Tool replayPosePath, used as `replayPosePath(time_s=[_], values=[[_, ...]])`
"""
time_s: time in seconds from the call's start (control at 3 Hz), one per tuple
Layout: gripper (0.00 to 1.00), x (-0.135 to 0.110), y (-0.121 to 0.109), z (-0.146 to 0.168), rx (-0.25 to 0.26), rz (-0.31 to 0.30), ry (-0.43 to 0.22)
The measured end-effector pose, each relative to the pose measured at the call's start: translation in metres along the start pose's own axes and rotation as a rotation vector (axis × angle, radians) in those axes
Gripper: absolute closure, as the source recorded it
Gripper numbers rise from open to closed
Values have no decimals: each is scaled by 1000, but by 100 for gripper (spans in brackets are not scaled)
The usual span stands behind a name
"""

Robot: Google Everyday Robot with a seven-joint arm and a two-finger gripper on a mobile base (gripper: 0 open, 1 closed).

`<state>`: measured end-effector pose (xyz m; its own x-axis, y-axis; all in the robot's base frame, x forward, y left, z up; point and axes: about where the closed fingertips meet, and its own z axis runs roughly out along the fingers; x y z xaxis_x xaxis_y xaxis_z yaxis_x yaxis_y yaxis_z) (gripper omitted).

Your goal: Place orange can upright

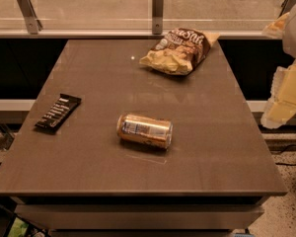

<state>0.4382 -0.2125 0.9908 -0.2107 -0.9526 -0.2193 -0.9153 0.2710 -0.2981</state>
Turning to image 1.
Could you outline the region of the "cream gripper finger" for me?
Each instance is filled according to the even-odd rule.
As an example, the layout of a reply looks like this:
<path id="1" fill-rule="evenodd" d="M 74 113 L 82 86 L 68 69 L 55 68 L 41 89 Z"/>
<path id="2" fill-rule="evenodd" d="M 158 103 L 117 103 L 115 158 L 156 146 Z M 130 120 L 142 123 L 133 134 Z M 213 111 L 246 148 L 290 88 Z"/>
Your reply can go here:
<path id="1" fill-rule="evenodd" d="M 274 22 L 268 24 L 262 30 L 262 33 L 272 39 L 282 39 L 284 36 L 284 30 L 289 18 L 289 12 L 281 15 Z"/>
<path id="2" fill-rule="evenodd" d="M 296 114 L 296 59 L 288 68 L 277 67 L 270 94 L 260 123 L 263 127 L 275 129 Z"/>

